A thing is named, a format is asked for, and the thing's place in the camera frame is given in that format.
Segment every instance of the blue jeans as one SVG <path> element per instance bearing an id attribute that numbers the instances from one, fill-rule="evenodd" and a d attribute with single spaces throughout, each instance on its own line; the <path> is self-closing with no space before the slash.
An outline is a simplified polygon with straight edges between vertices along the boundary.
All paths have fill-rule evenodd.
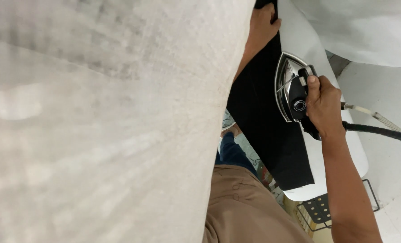
<path id="1" fill-rule="evenodd" d="M 242 151 L 241 147 L 235 143 L 233 133 L 231 132 L 227 132 L 223 136 L 222 143 L 220 144 L 220 153 L 217 151 L 215 164 L 241 166 L 248 169 L 258 178 L 253 164 L 247 158 L 246 153 Z"/>

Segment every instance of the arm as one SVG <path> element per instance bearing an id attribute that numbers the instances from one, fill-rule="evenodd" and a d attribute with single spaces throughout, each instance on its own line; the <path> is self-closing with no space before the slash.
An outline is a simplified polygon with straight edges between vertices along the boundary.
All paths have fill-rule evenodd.
<path id="1" fill-rule="evenodd" d="M 250 19 L 250 32 L 248 34 L 244 54 L 242 55 L 235 77 L 233 78 L 234 82 L 248 62 L 250 62 L 279 31 L 281 19 L 277 19 L 271 24 L 275 12 L 272 3 L 268 3 L 262 9 L 253 10 L 252 18 Z"/>
<path id="2" fill-rule="evenodd" d="M 308 85 L 307 115 L 322 138 L 333 240 L 381 243 L 369 196 L 346 143 L 340 113 L 341 91 L 325 76 L 310 76 Z"/>

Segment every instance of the black fabric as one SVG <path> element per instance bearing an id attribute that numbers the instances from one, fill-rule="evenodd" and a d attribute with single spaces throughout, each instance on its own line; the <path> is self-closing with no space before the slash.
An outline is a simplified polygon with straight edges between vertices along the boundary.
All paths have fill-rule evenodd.
<path id="1" fill-rule="evenodd" d="M 270 1 L 258 1 L 255 7 L 261 8 L 266 2 Z M 227 109 L 280 188 L 291 190 L 315 181 L 300 125 L 285 122 L 274 97 L 280 55 L 277 34 L 236 79 Z"/>

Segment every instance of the beige shirt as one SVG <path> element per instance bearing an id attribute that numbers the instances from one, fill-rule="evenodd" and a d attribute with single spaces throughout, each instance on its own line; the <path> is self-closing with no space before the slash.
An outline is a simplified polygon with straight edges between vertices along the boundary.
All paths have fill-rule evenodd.
<path id="1" fill-rule="evenodd" d="M 247 169 L 216 165 L 203 242 L 313 243 Z"/>

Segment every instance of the fingernail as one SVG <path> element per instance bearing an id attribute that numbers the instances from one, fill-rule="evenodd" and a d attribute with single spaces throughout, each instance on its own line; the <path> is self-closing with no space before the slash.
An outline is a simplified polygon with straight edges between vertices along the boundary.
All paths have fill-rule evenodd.
<path id="1" fill-rule="evenodd" d="M 307 79 L 307 81 L 308 81 L 309 83 L 314 83 L 314 82 L 316 81 L 316 79 L 315 79 L 315 77 L 313 77 L 313 76 L 309 76 L 309 78 Z"/>

